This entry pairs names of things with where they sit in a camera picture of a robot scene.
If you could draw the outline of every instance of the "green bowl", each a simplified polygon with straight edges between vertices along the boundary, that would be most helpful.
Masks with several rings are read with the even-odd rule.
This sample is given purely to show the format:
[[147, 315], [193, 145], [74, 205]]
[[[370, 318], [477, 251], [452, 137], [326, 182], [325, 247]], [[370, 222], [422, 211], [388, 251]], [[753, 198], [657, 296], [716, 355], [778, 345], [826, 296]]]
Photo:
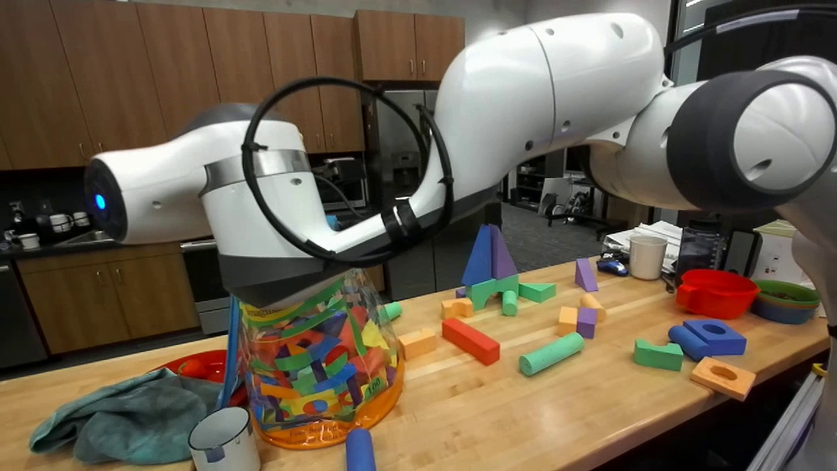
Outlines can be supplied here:
[[758, 296], [753, 305], [753, 315], [783, 322], [783, 324], [804, 324], [817, 315], [818, 296], [817, 292], [795, 284], [780, 280], [757, 280]]

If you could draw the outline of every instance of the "blue triangle block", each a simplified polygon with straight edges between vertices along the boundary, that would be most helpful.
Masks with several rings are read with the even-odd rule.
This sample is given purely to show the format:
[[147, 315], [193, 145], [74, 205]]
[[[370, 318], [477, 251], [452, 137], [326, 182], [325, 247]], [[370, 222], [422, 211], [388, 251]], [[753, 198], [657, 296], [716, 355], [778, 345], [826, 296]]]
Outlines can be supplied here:
[[502, 280], [502, 277], [517, 275], [517, 266], [508, 251], [504, 237], [496, 226], [491, 226], [491, 237], [494, 237], [494, 277]]
[[477, 233], [477, 241], [468, 254], [462, 285], [472, 288], [477, 284], [491, 280], [494, 277], [494, 233], [491, 226], [482, 226]]

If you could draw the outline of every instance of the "wooden tabletop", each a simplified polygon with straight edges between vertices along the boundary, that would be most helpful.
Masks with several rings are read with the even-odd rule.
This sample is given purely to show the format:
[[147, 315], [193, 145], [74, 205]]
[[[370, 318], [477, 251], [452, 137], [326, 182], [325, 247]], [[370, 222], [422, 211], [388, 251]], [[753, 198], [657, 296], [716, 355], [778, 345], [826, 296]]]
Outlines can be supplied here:
[[[490, 305], [468, 319], [502, 344], [499, 365], [482, 368], [444, 341], [411, 362], [400, 404], [372, 430], [380, 468], [593, 468], [721, 404], [689, 381], [693, 365], [659, 372], [630, 362], [636, 339], [661, 344], [686, 319], [661, 284], [630, 277], [600, 275], [596, 296], [609, 318], [581, 357], [540, 377], [517, 374], [517, 357], [555, 341], [557, 310], [581, 300], [574, 266], [520, 280], [557, 284], [559, 294], [546, 305], [520, 302], [517, 318], [499, 318]], [[439, 324], [443, 300], [452, 294], [402, 302], [394, 332]], [[748, 339], [748, 355], [729, 365], [753, 370], [758, 382], [826, 351], [825, 319], [787, 328], [745, 318], [729, 324]], [[223, 345], [224, 339], [209, 339], [0, 382], [0, 468], [87, 468], [71, 454], [31, 455], [31, 430], [96, 387]], [[264, 468], [346, 468], [343, 447], [264, 450], [264, 461]]]

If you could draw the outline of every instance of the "circular cable loop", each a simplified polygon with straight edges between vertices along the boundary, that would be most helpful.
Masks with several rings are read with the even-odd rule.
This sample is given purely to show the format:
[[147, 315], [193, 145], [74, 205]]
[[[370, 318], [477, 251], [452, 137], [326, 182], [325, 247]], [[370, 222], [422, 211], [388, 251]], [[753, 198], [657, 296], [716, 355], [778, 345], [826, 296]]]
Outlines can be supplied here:
[[397, 245], [392, 241], [389, 247], [381, 247], [381, 249], [374, 249], [374, 254], [370, 258], [338, 258], [334, 251], [326, 251], [323, 249], [320, 245], [315, 241], [302, 241], [266, 205], [258, 184], [256, 184], [256, 167], [253, 167], [253, 156], [266, 150], [261, 145], [256, 145], [256, 135], [258, 135], [258, 126], [264, 122], [264, 115], [277, 105], [283, 103], [285, 97], [302, 93], [302, 89], [309, 89], [309, 86], [346, 86], [346, 89], [355, 89], [366, 97], [374, 97], [377, 103], [384, 103], [413, 135], [415, 139], [415, 148], [418, 148], [418, 156], [425, 158], [425, 164], [428, 160], [428, 145], [425, 141], [425, 135], [422, 128], [411, 122], [411, 115], [394, 105], [389, 97], [384, 97], [380, 89], [370, 86], [370, 84], [362, 84], [362, 81], [349, 81], [349, 80], [332, 80], [332, 77], [315, 77], [315, 80], [303, 80], [303, 81], [294, 81], [283, 89], [277, 89], [269, 99], [264, 99], [249, 128], [245, 128], [245, 137], [244, 137], [244, 145], [240, 145], [240, 167], [244, 167], [244, 182], [252, 192], [252, 198], [256, 200], [256, 207], [258, 212], [264, 216], [264, 220], [291, 245], [296, 247], [299, 251], [315, 258], [315, 259], [323, 259], [323, 262], [330, 262], [330, 266], [349, 266], [349, 268], [372, 268], [372, 266], [380, 266], [380, 262], [388, 262], [397, 254], [402, 254], [406, 249], [422, 245], [428, 233], [439, 232], [447, 226], [449, 216], [452, 216], [452, 165], [449, 165], [449, 156], [447, 156], [447, 148], [444, 148], [444, 137], [436, 126], [436, 122], [425, 111], [418, 109], [418, 124], [426, 126], [428, 137], [434, 139], [436, 150], [439, 150], [439, 165], [443, 165], [443, 173], [444, 178], [439, 182], [444, 186], [444, 207], [443, 207], [443, 216], [425, 232], [409, 237], [409, 239], [400, 239]]

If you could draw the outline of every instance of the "teal cloth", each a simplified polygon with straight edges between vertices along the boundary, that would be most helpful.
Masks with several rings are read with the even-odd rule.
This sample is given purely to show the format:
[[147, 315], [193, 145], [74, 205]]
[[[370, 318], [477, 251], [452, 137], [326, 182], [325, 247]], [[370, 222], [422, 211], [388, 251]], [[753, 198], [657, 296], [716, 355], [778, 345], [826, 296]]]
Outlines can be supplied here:
[[219, 386], [166, 370], [101, 387], [57, 408], [30, 440], [35, 454], [74, 446], [83, 464], [188, 461], [188, 433], [213, 413]]

